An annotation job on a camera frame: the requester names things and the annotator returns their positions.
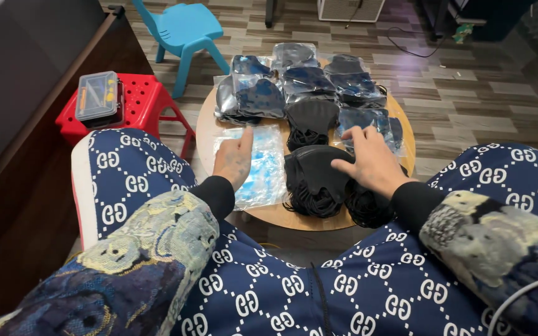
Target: wooden floor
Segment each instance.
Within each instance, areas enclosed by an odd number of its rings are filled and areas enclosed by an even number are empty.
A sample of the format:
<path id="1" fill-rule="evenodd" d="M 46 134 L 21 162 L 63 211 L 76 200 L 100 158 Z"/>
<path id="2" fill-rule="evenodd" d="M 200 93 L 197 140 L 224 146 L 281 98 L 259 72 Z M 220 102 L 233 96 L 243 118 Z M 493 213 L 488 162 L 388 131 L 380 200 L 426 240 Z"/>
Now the wooden floor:
<path id="1" fill-rule="evenodd" d="M 215 42 L 226 60 L 236 54 L 270 55 L 275 43 L 293 41 L 314 43 L 325 54 L 362 57 L 373 78 L 390 90 L 410 120 L 416 139 L 415 176 L 420 180 L 427 180 L 463 149 L 477 143 L 520 142 L 538 148 L 538 96 L 512 58 L 497 44 L 455 44 L 448 40 L 428 58 L 409 56 L 392 45 L 388 34 L 398 45 L 418 54 L 430 54 L 435 49 L 424 34 L 389 30 L 399 27 L 413 32 L 426 31 L 425 21 L 412 0 L 387 0 L 377 23 L 352 23 L 348 29 L 343 22 L 319 21 L 316 0 L 279 0 L 276 23 L 271 29 L 266 29 L 264 24 L 265 0 L 178 2 L 202 2 L 215 14 L 224 28 L 223 37 Z M 149 0 L 145 4 L 151 12 L 162 12 L 175 3 L 175 0 Z M 166 53 L 163 63 L 154 63 L 158 43 L 148 33 L 134 6 L 125 6 L 155 75 L 171 92 L 179 58 Z M 221 74 L 206 52 L 196 54 L 184 96 L 176 99 L 193 127 L 205 97 L 213 88 L 213 76 Z M 175 129 L 171 125 L 161 126 L 162 132 L 172 133 Z M 172 148 L 180 148 L 182 140 L 164 138 L 163 141 Z M 199 181 L 203 180 L 206 174 L 196 150 L 191 162 Z M 254 228 L 250 233 L 258 241 L 293 247 L 299 247 L 300 241 L 307 246 L 309 239 L 321 241 L 325 236 L 328 240 L 317 246 L 347 248 L 367 233 L 358 228 L 324 235 L 291 230 L 285 233 L 282 231 L 286 229 L 265 223 L 247 226 Z"/>

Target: black cuff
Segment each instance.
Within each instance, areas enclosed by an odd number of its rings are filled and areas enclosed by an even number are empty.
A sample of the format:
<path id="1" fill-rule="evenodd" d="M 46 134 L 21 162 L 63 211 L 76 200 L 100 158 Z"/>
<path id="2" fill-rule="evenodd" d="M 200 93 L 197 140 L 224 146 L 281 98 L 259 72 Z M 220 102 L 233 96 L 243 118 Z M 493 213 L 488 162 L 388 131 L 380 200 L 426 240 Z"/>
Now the black cuff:
<path id="1" fill-rule="evenodd" d="M 444 194 L 422 182 L 407 182 L 393 193 L 391 204 L 400 222 L 411 233 L 418 234 L 431 212 L 444 198 Z"/>
<path id="2" fill-rule="evenodd" d="M 225 219 L 234 210 L 234 187 L 221 176 L 209 176 L 190 192 L 207 203 L 218 222 Z"/>

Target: white cable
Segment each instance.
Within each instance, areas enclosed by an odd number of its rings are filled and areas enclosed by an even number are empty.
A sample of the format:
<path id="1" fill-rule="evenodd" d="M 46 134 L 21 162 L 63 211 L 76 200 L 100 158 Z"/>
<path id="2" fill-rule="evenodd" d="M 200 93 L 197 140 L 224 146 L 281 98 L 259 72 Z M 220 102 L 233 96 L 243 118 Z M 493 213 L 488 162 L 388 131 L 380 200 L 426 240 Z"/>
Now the white cable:
<path id="1" fill-rule="evenodd" d="M 530 285 L 524 286 L 520 288 L 516 293 L 512 294 L 509 298 L 507 298 L 504 303 L 502 303 L 501 306 L 496 310 L 495 314 L 493 314 L 493 317 L 491 318 L 491 323 L 489 323 L 489 332 L 487 332 L 487 336 L 493 336 L 493 331 L 495 330 L 495 324 L 497 323 L 497 319 L 499 319 L 499 316 L 503 313 L 503 311 L 512 304 L 519 296 L 522 294 L 530 291 L 531 289 L 538 287 L 538 280 L 531 283 Z"/>

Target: round wooden table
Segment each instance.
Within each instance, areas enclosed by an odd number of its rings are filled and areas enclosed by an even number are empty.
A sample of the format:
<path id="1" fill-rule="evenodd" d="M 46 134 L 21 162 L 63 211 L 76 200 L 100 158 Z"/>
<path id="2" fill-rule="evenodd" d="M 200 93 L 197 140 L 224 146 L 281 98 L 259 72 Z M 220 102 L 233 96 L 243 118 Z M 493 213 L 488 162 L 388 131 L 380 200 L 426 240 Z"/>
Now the round wooden table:
<path id="1" fill-rule="evenodd" d="M 215 136 L 220 134 L 225 128 L 241 127 L 228 123 L 222 123 L 215 119 L 213 116 L 213 111 L 217 105 L 215 100 L 216 92 L 217 89 L 214 88 L 207 96 L 205 103 L 203 103 L 203 106 L 198 114 L 196 126 L 196 145 L 198 154 L 208 175 L 213 173 L 213 164 L 215 163 L 215 154 L 213 153 L 213 142 Z M 387 106 L 385 106 L 385 108 L 389 110 L 389 115 L 391 117 L 397 117 L 400 119 L 403 130 L 404 145 L 407 153 L 406 157 L 400 158 L 400 163 L 408 170 L 408 175 L 412 175 L 415 160 L 413 130 L 410 127 L 410 123 L 408 122 L 408 118 L 406 118 L 404 111 L 402 111 L 402 108 L 398 102 L 396 102 L 396 100 L 390 94 L 387 95 Z M 283 153 L 284 155 L 290 154 L 290 150 L 288 150 L 288 147 L 286 147 L 286 141 L 288 140 L 288 135 L 290 134 L 288 121 L 269 118 L 263 118 L 261 121 L 261 125 L 270 124 L 280 126 L 283 141 Z M 333 143 L 333 130 L 329 131 L 329 143 Z M 337 216 L 325 219 L 303 216 L 296 212 L 287 211 L 282 204 L 263 206 L 245 211 L 251 216 L 265 222 L 295 230 L 326 231 L 347 228 L 354 225 L 345 206 L 342 206 L 342 209 Z"/>

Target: white appliance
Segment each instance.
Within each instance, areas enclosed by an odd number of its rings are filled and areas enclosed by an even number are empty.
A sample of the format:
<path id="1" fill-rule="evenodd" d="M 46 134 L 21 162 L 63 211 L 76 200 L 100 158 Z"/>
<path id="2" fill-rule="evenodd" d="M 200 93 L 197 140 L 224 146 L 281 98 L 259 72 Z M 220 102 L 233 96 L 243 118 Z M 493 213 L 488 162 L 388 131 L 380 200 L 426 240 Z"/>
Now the white appliance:
<path id="1" fill-rule="evenodd" d="M 385 0 L 317 0 L 319 20 L 376 22 L 384 2 Z"/>

